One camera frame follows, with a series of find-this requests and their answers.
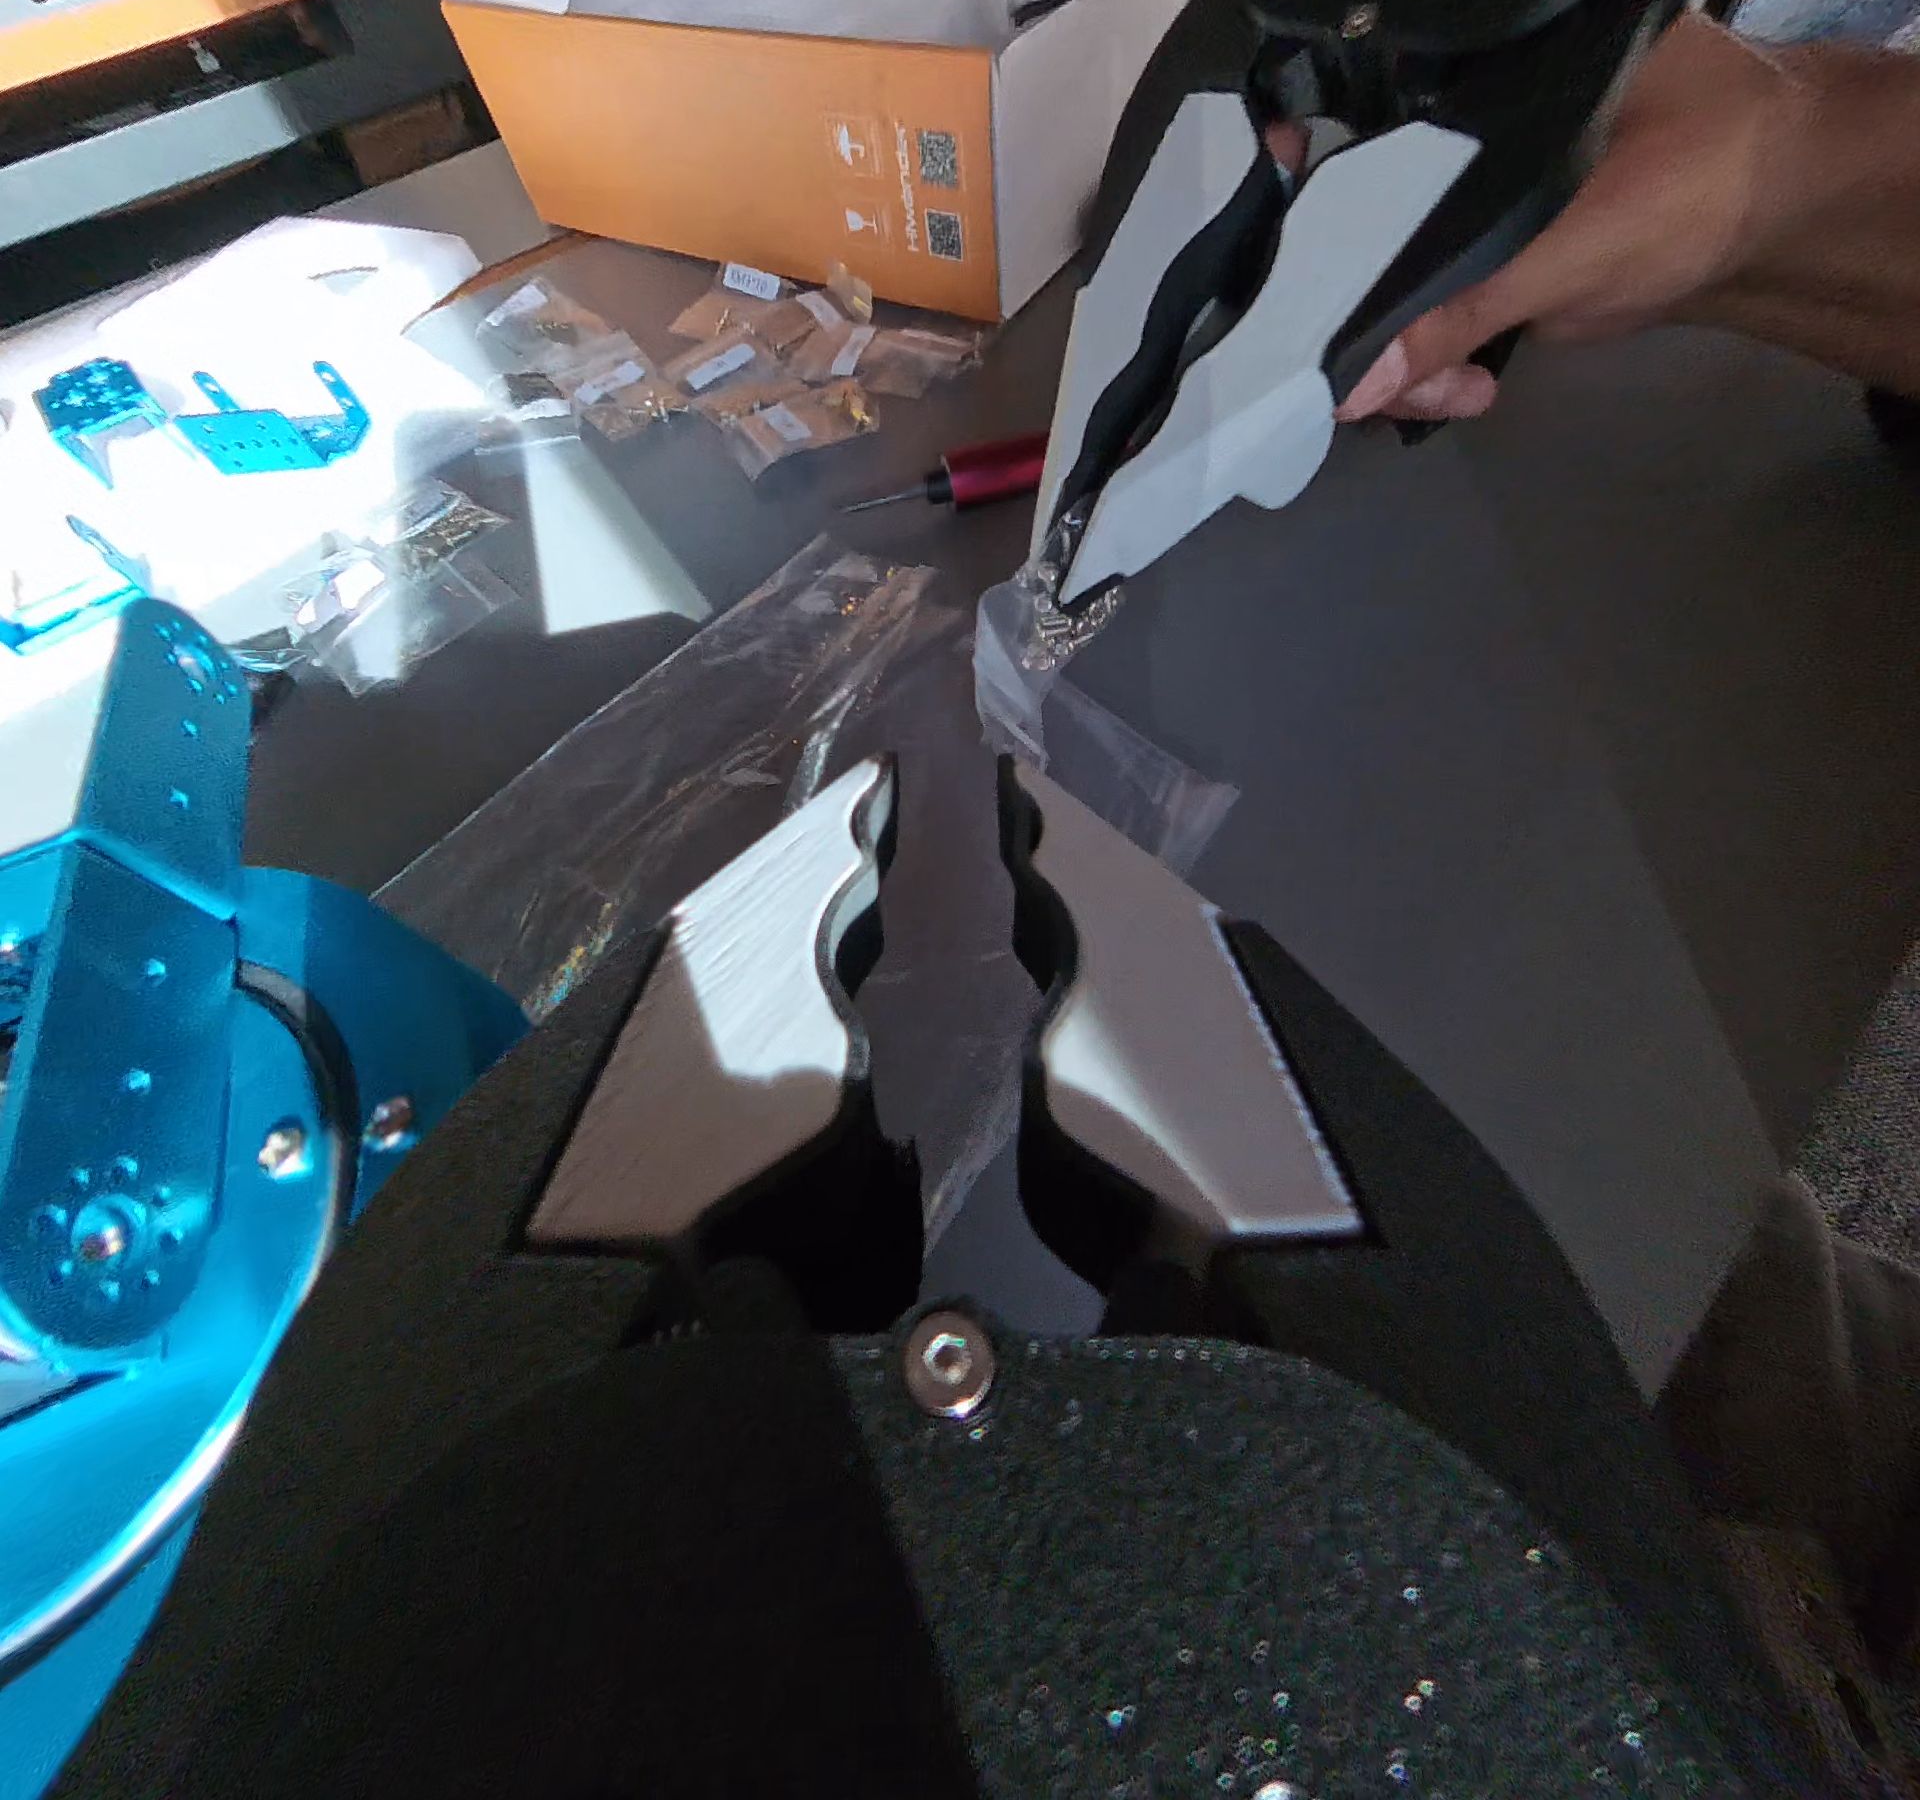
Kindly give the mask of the blue multi-hole metal bracket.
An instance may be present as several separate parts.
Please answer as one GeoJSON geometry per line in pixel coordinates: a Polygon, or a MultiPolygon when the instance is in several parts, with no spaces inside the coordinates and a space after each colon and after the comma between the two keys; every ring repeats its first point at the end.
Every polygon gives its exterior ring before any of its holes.
{"type": "Polygon", "coordinates": [[[122,430],[163,430],[165,411],[126,362],[85,362],[52,373],[34,394],[44,430],[93,480],[112,492],[112,439],[122,430]]]}

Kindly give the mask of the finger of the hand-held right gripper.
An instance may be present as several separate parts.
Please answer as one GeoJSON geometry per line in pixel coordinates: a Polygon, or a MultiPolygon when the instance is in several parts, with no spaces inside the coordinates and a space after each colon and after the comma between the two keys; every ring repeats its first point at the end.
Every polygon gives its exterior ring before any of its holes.
{"type": "Polygon", "coordinates": [[[1242,381],[1265,304],[1180,362],[1216,304],[1222,271],[1281,208],[1235,88],[1191,88],[1157,134],[1133,200],[1075,294],[1066,355],[1031,509],[1041,593],[1098,593],[1142,577],[1228,501],[1298,501],[1298,381],[1242,381]]]}
{"type": "Polygon", "coordinates": [[[1053,577],[1062,609],[1133,585],[1222,507],[1281,509],[1317,475],[1333,342],[1473,154],[1471,134],[1394,127],[1298,187],[1260,294],[1174,373],[1157,430],[1094,492],[1053,577]]]}

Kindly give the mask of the red screwdriver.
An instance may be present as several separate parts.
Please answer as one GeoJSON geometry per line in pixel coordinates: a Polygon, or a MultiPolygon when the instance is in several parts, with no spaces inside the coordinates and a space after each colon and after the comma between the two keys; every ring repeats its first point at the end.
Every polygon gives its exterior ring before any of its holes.
{"type": "Polygon", "coordinates": [[[1041,430],[961,443],[900,492],[854,501],[844,514],[931,507],[931,509],[990,509],[1031,501],[1041,480],[1041,430]]]}

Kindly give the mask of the orange and white cardboard box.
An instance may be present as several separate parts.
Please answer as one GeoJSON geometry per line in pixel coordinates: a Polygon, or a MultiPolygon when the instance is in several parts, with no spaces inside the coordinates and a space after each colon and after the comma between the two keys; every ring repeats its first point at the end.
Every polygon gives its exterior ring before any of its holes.
{"type": "Polygon", "coordinates": [[[446,0],[551,230],[980,324],[1075,255],[1185,0],[446,0]]]}

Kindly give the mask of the orange-edged office desk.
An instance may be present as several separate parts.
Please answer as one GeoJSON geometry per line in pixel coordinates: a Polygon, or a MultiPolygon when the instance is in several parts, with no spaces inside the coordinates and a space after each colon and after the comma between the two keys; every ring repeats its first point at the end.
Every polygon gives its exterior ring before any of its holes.
{"type": "Polygon", "coordinates": [[[0,247],[466,86],[446,0],[0,0],[0,247]]]}

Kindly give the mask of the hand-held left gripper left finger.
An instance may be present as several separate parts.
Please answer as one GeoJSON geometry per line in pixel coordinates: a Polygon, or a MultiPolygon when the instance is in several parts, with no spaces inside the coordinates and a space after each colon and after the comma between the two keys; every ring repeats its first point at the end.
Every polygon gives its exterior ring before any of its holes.
{"type": "Polygon", "coordinates": [[[900,1284],[900,1149],[854,1010],[892,830],[900,763],[863,755],[666,914],[529,1247],[900,1284]]]}

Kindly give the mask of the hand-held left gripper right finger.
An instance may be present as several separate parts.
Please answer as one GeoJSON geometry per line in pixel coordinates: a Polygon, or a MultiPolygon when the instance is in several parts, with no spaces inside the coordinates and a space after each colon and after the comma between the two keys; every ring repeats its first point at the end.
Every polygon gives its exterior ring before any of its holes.
{"type": "Polygon", "coordinates": [[[1085,1284],[1144,1263],[1346,1247],[1357,1189],[1222,914],[1049,777],[993,763],[1022,1047],[1022,1215],[1085,1284]]]}

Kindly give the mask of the white foam sheet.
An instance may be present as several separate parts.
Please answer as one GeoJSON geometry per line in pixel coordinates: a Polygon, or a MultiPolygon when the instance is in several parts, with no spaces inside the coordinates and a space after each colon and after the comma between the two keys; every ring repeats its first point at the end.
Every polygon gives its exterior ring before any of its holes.
{"type": "Polygon", "coordinates": [[[151,563],[151,593],[250,639],[274,593],[355,532],[415,470],[475,439],[485,390],[426,347],[426,318],[481,260],[457,234],[270,225],[232,247],[8,333],[0,585],[71,550],[65,514],[151,563]],[[34,420],[34,390],[85,362],[126,362],[165,411],[163,430],[107,443],[112,492],[34,420]],[[214,475],[173,414],[205,414],[190,373],[237,411],[328,414],[313,362],[366,404],[373,430],[328,470],[214,475]]]}

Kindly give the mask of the blue U-shaped metal bracket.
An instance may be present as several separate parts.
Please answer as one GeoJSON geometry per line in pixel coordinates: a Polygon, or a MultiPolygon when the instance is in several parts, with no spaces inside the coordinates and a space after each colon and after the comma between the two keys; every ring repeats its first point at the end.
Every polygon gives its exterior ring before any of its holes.
{"type": "Polygon", "coordinates": [[[328,362],[313,362],[313,381],[324,387],[328,414],[237,411],[211,373],[190,373],[211,411],[173,414],[173,430],[225,480],[320,475],[366,443],[373,411],[328,362]]]}

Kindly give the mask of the pile of small screw bags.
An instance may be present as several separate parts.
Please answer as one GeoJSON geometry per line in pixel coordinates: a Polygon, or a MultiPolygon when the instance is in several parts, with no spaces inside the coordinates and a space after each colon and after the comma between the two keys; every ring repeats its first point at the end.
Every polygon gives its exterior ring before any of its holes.
{"type": "Polygon", "coordinates": [[[710,439],[755,486],[869,439],[890,404],[971,373],[990,338],[874,318],[854,271],[747,294],[747,271],[725,266],[656,342],[542,271],[426,347],[481,387],[485,414],[274,593],[274,627],[237,647],[250,683],[324,671],[345,694],[397,691],[519,609],[542,639],[701,627],[711,599],[609,465],[710,439]]]}

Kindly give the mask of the person's right hand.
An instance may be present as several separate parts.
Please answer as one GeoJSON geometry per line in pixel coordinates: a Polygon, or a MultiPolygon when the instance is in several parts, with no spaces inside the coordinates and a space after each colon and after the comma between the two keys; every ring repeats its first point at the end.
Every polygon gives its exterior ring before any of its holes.
{"type": "Polygon", "coordinates": [[[1781,53],[1682,21],[1611,105],[1574,207],[1495,278],[1401,324],[1333,420],[1473,420],[1501,394],[1473,355],[1515,333],[1546,342],[1738,333],[1781,114],[1781,53]]]}

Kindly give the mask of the grey desk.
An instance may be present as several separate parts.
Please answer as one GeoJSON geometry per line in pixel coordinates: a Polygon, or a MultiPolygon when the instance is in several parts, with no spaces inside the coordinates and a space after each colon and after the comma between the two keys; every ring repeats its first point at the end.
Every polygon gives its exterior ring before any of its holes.
{"type": "MultiPolygon", "coordinates": [[[[966,609],[1031,501],[892,507],[1049,414],[1066,281],[983,368],[745,480],[609,465],[733,611],[811,539],[966,609]]],[[[298,671],[250,739],[244,865],[378,897],[701,627],[498,611],[397,691],[298,671]]],[[[1911,470],[1818,368],[1701,333],[1526,347],[1490,420],[1346,430],[1281,509],[1228,507],[1066,660],[1235,784],[1197,897],[1298,954],[1504,1168],[1664,1382],[1911,951],[1911,470]]],[[[931,1288],[1094,1315],[971,1184],[931,1288]]]]}

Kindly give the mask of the small clear screw bag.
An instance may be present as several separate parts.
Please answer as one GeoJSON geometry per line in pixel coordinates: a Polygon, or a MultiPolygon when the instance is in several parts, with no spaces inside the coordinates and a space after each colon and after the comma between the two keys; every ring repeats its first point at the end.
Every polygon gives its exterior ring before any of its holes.
{"type": "Polygon", "coordinates": [[[980,599],[980,731],[993,755],[1053,780],[1098,825],[1185,883],[1242,790],[1206,780],[1066,679],[1066,660],[1080,660],[1122,611],[1122,588],[1062,609],[1080,532],[1085,509],[1049,514],[1025,563],[980,599]]]}

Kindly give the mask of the large clear plastic bag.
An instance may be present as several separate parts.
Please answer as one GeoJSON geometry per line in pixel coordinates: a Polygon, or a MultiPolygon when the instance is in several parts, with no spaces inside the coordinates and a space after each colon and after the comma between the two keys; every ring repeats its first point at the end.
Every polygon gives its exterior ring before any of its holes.
{"type": "Polygon", "coordinates": [[[954,577],[814,532],[373,902],[548,1019],[609,951],[863,755],[892,755],[900,825],[856,1014],[879,1126],[919,1149],[938,1247],[1011,1143],[1022,1032],[1037,1010],[1011,959],[993,755],[954,577]]]}

